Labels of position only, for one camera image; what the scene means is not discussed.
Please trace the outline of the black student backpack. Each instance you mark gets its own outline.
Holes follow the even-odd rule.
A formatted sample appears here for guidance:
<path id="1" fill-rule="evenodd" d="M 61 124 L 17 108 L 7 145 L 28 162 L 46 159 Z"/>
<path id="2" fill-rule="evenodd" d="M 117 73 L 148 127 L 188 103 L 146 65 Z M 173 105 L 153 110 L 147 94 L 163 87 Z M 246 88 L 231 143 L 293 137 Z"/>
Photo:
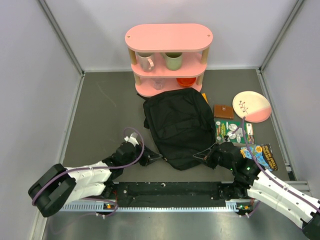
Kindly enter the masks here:
<path id="1" fill-rule="evenodd" d="M 143 111 L 144 127 L 150 130 L 159 153 L 176 170 L 199 165 L 194 155 L 216 142 L 211 107 L 192 87 L 145 98 Z"/>

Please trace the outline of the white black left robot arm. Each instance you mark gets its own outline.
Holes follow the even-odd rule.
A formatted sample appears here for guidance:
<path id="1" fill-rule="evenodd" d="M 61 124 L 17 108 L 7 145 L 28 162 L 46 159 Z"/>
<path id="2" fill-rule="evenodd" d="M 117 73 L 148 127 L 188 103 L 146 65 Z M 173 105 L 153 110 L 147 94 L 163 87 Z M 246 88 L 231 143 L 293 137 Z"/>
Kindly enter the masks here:
<path id="1" fill-rule="evenodd" d="M 141 143 L 126 141 L 112 155 L 92 165 L 53 165 L 27 193 L 42 216 L 51 217 L 74 201 L 115 196 L 114 179 L 122 175 L 125 168 L 136 163 L 145 167 L 162 157 Z"/>

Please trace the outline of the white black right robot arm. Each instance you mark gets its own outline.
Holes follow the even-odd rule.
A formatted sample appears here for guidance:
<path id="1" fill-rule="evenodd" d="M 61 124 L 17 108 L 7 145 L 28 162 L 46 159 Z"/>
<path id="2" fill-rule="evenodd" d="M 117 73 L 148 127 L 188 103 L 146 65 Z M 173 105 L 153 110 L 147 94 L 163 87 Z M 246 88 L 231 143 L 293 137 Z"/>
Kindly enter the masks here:
<path id="1" fill-rule="evenodd" d="M 232 171 L 234 181 L 219 192 L 223 199 L 251 198 L 278 211 L 295 223 L 310 240 L 320 238 L 320 201 L 280 180 L 254 156 L 250 158 L 231 142 L 215 143 L 194 154 L 200 163 Z"/>

